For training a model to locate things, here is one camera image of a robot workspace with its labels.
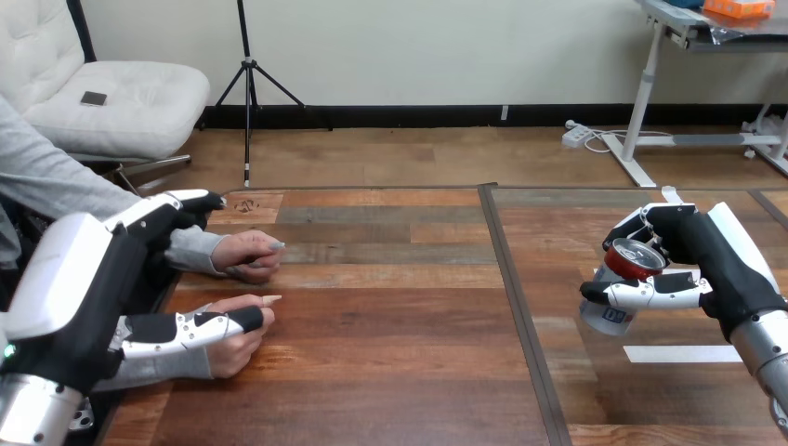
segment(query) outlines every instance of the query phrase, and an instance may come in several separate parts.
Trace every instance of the soda can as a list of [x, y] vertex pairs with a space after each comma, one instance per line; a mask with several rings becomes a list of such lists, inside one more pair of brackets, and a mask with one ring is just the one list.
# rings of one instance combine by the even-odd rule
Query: soda can
[[[599, 265], [594, 282], [645, 280], [661, 273], [666, 266], [662, 255], [645, 243], [616, 239], [608, 248], [605, 261]], [[636, 315], [637, 310], [634, 308], [601, 305], [586, 299], [580, 304], [581, 319], [595, 330], [611, 336], [624, 335]]]

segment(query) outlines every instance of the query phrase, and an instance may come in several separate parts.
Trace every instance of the wooden table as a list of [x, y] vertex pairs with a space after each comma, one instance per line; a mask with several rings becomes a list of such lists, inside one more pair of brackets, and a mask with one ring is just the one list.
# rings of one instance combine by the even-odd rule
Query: wooden table
[[[788, 232], [753, 195], [681, 195], [704, 210], [729, 203], [788, 285]], [[775, 215], [788, 208], [788, 192], [755, 197], [777, 204]], [[659, 192], [253, 190], [228, 200], [209, 229], [264, 230], [287, 242], [286, 264], [266, 287], [186, 274], [167, 310], [282, 294], [277, 322], [231, 380], [129, 392], [103, 444], [782, 444], [742, 364], [624, 353], [723, 345], [700, 310], [641, 312], [622, 338], [577, 316], [601, 240]]]
[[227, 198], [209, 230], [264, 230], [286, 264], [184, 275], [167, 310], [282, 294], [277, 321], [234, 379], [130, 392], [104, 444], [547, 444], [476, 189]]
[[[679, 194], [702, 211], [727, 203], [788, 292], [788, 231], [751, 193]], [[624, 337], [579, 317], [577, 289], [594, 276], [600, 242], [632, 210], [663, 202], [659, 191], [500, 189], [493, 197], [573, 444], [785, 444], [743, 364], [633, 363], [625, 353], [726, 345], [701, 310], [640, 311]]]

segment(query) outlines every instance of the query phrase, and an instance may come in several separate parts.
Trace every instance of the white cushion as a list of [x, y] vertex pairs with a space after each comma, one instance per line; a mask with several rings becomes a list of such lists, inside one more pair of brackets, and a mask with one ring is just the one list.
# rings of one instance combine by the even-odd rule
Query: white cushion
[[[92, 62], [23, 116], [67, 152], [161, 159], [189, 138], [209, 89], [202, 72], [183, 65]], [[81, 105], [86, 91], [107, 95], [106, 105]]]
[[66, 0], [0, 0], [0, 95], [17, 112], [52, 97], [84, 63]]

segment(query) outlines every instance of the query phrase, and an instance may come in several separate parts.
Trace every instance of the human hand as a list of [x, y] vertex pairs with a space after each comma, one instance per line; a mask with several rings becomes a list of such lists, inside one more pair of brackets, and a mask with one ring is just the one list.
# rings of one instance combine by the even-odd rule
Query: human hand
[[226, 313], [228, 311], [258, 306], [263, 312], [263, 326], [246, 334], [238, 334], [207, 347], [208, 362], [211, 364], [211, 376], [229, 378], [234, 376], [249, 363], [254, 353], [263, 342], [263, 335], [274, 322], [271, 304], [281, 299], [280, 295], [239, 295], [211, 304], [205, 311]]
[[250, 283], [267, 282], [279, 270], [284, 243], [261, 230], [248, 230], [222, 239], [211, 254], [214, 268]]

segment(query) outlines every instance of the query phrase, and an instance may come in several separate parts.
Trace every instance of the red can lid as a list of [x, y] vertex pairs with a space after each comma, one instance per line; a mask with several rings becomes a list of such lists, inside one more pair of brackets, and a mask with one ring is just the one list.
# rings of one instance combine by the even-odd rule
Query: red can lid
[[605, 265], [624, 279], [645, 281], [667, 266], [654, 248], [632, 239], [616, 239], [605, 254]]

